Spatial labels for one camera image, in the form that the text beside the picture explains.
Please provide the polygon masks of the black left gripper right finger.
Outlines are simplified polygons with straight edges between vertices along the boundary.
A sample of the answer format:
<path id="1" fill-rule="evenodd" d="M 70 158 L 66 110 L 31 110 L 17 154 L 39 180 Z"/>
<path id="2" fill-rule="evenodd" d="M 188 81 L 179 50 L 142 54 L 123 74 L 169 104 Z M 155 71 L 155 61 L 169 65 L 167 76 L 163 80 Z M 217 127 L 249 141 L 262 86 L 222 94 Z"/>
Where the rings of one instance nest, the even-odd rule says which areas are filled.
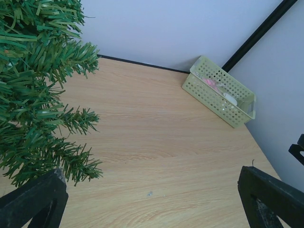
<path id="1" fill-rule="evenodd" d="M 253 166 L 243 166 L 237 182 L 251 228 L 304 226 L 304 193 Z"/>

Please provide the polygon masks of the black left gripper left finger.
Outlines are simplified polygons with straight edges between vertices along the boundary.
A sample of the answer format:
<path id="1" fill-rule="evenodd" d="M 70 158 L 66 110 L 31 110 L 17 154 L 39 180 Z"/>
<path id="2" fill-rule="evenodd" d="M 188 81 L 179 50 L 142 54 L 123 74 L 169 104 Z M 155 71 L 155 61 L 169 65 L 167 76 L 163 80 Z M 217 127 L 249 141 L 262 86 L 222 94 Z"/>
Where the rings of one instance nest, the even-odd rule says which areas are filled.
<path id="1" fill-rule="evenodd" d="M 67 200 L 62 169 L 53 169 L 0 198 L 0 226 L 58 228 Z"/>

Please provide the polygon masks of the small green christmas tree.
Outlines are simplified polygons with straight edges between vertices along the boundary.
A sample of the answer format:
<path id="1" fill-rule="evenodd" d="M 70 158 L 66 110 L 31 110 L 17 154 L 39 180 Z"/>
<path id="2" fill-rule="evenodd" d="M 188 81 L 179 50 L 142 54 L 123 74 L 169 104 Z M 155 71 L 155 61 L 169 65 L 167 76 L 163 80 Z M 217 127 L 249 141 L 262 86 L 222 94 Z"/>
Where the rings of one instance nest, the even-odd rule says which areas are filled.
<path id="1" fill-rule="evenodd" d="M 75 183 L 102 176 L 90 149 L 60 134 L 87 134 L 99 121 L 60 99 L 68 77 L 98 67 L 96 46 L 80 40 L 84 22 L 79 0 L 0 3 L 0 167 L 16 187 L 55 168 Z"/>

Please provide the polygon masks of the light green plastic basket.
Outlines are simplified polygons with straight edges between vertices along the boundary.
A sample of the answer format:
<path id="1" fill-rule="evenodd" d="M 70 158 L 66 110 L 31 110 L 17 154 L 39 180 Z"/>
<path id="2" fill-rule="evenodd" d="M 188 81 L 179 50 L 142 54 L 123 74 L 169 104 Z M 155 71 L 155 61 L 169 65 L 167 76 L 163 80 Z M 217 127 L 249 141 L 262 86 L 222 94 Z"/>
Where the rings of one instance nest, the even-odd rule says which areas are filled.
<path id="1" fill-rule="evenodd" d="M 204 78 L 214 80 L 219 91 L 208 86 Z M 205 56 L 192 65 L 182 88 L 234 128 L 256 117 L 256 95 Z M 233 96 L 237 106 L 226 100 L 223 93 Z"/>

